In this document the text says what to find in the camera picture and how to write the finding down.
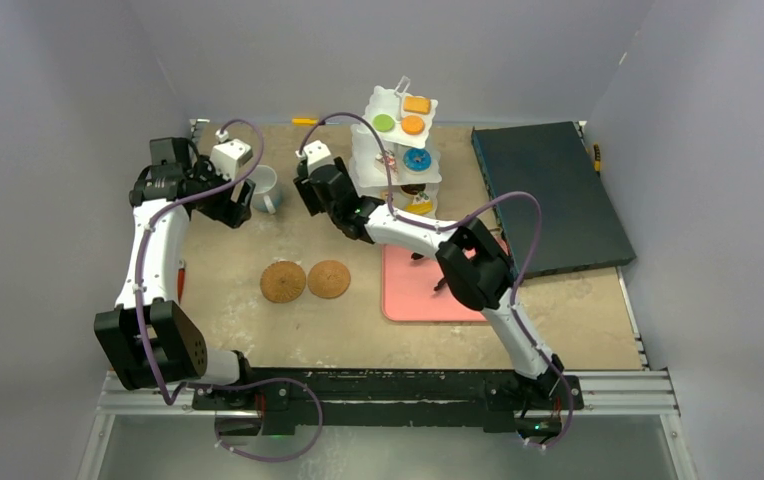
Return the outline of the white small cup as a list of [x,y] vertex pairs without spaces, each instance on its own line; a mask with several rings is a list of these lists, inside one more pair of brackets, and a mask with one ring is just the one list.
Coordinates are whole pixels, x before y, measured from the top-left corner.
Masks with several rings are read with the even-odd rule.
[[248,179],[255,184],[251,207],[259,212],[275,214],[283,202],[277,172],[270,166],[259,165]]

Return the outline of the white triangular fruit cake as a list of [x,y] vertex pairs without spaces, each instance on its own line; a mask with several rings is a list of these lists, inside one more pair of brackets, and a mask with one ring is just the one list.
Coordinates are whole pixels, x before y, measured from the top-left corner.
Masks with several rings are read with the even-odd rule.
[[377,153],[374,157],[373,165],[386,178],[390,177],[392,180],[397,178],[397,159],[391,151],[386,150],[384,153]]

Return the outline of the white three-tier cake stand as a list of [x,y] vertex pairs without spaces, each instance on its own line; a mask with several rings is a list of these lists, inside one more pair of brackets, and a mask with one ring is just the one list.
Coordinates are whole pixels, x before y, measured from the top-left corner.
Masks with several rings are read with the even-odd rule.
[[[410,79],[403,76],[393,88],[385,88],[379,85],[374,87],[363,113],[365,122],[351,126],[352,155],[348,162],[349,175],[360,195],[373,196],[382,200],[391,199],[393,205],[402,210],[411,202],[412,197],[403,195],[400,186],[425,184],[424,192],[432,198],[434,209],[422,216],[434,217],[438,205],[440,184],[442,182],[440,169],[441,154],[433,145],[431,136],[434,117],[437,114],[438,101],[426,97],[432,101],[432,110],[428,115],[403,111],[402,103],[406,96],[425,97],[411,93],[409,86]],[[396,126],[393,130],[378,132],[373,128],[371,124],[372,119],[380,113],[389,114],[396,120]],[[423,118],[426,128],[421,135],[412,136],[402,131],[400,123],[402,118],[407,115],[418,115]],[[404,168],[402,158],[405,151],[409,148],[426,149],[430,152],[433,164],[428,172],[418,175],[408,172]],[[391,151],[397,159],[398,175],[394,180],[390,177],[386,178],[373,165],[375,155],[377,153],[384,153],[386,150]]]

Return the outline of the chocolate sprinkle donut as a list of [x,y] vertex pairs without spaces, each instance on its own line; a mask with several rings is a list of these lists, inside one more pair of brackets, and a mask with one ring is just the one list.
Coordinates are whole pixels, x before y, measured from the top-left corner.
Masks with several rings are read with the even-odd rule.
[[400,190],[403,195],[414,197],[416,195],[421,194],[425,191],[426,185],[425,184],[407,184],[407,185],[401,185]]

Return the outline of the green round macaron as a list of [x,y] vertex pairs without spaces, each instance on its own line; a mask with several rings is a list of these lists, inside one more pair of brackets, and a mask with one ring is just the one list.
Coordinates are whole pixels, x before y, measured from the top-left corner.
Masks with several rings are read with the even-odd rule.
[[371,124],[378,132],[389,132],[396,126],[396,120],[389,114],[380,113],[373,117]]

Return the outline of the round waffle coaster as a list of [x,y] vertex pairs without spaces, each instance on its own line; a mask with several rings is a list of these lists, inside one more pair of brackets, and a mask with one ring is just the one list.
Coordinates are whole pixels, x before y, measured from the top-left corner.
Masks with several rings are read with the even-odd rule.
[[295,262],[278,261],[264,269],[260,278],[260,290],[272,303],[288,303],[296,300],[305,290],[306,274]]
[[336,260],[323,260],[315,264],[308,274],[308,288],[312,294],[334,299],[347,291],[351,282],[349,269]]

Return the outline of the blue frosted donut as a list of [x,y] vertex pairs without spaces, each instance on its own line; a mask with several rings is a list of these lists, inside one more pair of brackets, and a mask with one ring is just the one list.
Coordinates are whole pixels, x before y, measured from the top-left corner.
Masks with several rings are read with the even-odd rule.
[[403,154],[402,162],[408,172],[422,175],[432,167],[433,159],[426,149],[409,148]]

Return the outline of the yellow triangular sprinkle cake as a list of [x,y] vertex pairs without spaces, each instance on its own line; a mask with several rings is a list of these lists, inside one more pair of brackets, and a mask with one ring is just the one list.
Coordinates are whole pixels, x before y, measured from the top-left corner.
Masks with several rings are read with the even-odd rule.
[[411,202],[404,208],[405,211],[415,215],[426,215],[434,209],[432,198],[425,192],[415,194]]

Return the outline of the orange round cookie bottom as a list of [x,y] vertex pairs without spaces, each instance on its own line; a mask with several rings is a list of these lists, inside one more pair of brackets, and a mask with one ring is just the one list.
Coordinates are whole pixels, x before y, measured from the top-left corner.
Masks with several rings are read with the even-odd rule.
[[402,118],[400,128],[405,134],[418,136],[424,132],[426,124],[421,116],[407,115]]

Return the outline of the orange rectangular biscuit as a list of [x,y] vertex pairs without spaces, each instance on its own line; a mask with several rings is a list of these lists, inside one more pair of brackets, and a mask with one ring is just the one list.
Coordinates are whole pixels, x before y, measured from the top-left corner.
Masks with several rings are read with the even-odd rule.
[[428,115],[432,110],[432,101],[426,97],[408,95],[403,100],[402,110],[413,114]]

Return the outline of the pink serving tray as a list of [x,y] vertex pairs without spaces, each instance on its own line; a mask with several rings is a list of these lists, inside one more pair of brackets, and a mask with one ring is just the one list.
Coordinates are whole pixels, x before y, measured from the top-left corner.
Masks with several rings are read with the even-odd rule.
[[442,272],[433,259],[413,260],[411,252],[385,245],[381,310],[399,323],[486,323],[478,312],[460,304],[447,287],[435,290]]

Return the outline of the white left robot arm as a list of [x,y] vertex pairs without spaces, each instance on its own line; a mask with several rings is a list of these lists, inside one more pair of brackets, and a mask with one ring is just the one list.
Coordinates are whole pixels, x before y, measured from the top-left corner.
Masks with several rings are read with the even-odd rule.
[[128,390],[160,383],[217,385],[230,408],[255,399],[256,382],[243,355],[207,346],[180,306],[182,250],[193,212],[237,228],[251,217],[255,184],[235,184],[251,146],[225,140],[201,155],[181,137],[154,139],[151,163],[129,193],[135,236],[128,272],[110,311],[96,315],[94,332]]

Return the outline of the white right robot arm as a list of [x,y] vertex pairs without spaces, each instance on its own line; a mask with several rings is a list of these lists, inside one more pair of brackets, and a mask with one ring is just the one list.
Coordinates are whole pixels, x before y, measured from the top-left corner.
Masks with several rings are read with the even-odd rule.
[[517,300],[521,279],[510,256],[477,215],[458,222],[425,219],[360,196],[339,157],[300,157],[294,184],[312,215],[325,213],[348,238],[394,245],[436,260],[464,307],[480,313],[504,346],[522,399],[542,407],[572,388],[557,355],[540,339]]

